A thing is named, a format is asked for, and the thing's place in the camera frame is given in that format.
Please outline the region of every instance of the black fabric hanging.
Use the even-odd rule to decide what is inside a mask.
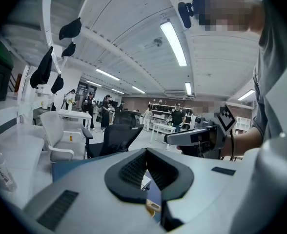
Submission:
[[[79,35],[81,32],[82,23],[81,18],[77,18],[73,22],[63,26],[59,32],[59,40],[63,38],[73,38]]]
[[[51,46],[46,55],[41,60],[38,69],[32,74],[30,84],[32,88],[37,88],[39,84],[46,84],[50,77],[53,47]]]
[[[63,79],[61,78],[61,75],[57,76],[57,79],[55,80],[55,83],[51,87],[51,92],[55,94],[57,91],[63,88]]]
[[[71,42],[70,45],[62,52],[61,57],[70,57],[75,52],[76,44],[74,42]]]

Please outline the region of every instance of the white ceiling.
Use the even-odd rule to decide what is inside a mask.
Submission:
[[[71,39],[59,40],[59,30],[79,15],[85,0],[51,0],[51,33],[54,44],[66,48]],[[185,91],[192,83],[197,95],[212,100],[228,100],[246,85],[256,63],[259,37],[253,33],[206,32],[192,22],[184,29],[177,15],[177,1],[191,0],[86,0],[81,13],[82,26],[121,49],[134,65],[80,33],[75,38],[76,51],[68,66],[81,69],[83,78],[130,96],[138,92],[166,96],[166,91]],[[9,15],[1,34],[29,64],[38,66],[47,51],[41,31],[39,0],[21,0]],[[169,19],[178,35],[187,60],[180,67],[160,29]],[[153,44],[161,39],[162,46]],[[95,71],[100,68],[120,80],[115,81]]]

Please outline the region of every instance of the plastic bottle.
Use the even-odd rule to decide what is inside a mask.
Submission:
[[[17,188],[17,184],[14,181],[11,173],[7,169],[6,161],[0,152],[0,188],[7,191],[14,192]]]

